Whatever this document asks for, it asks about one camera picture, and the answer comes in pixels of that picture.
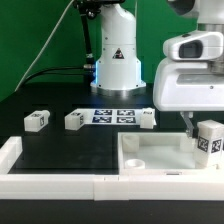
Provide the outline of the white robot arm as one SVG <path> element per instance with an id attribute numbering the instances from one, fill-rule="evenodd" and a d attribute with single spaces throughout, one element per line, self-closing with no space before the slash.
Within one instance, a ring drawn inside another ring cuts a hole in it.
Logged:
<path id="1" fill-rule="evenodd" d="M 182 114 L 193 132 L 194 111 L 224 111 L 224 0 L 166 0 L 197 29 L 163 44 L 166 56 L 156 71 L 153 102 L 160 111 Z M 91 89 L 127 96 L 146 87 L 136 57 L 136 20 L 115 2 L 101 3 L 102 53 Z"/>

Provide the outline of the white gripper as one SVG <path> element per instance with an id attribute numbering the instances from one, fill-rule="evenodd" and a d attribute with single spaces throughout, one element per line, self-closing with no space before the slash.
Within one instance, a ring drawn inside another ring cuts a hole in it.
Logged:
<path id="1" fill-rule="evenodd" d="M 160 111 L 178 111 L 193 136 L 195 111 L 224 111 L 224 73 L 212 73 L 207 62 L 175 62 L 158 65 L 153 102 Z"/>

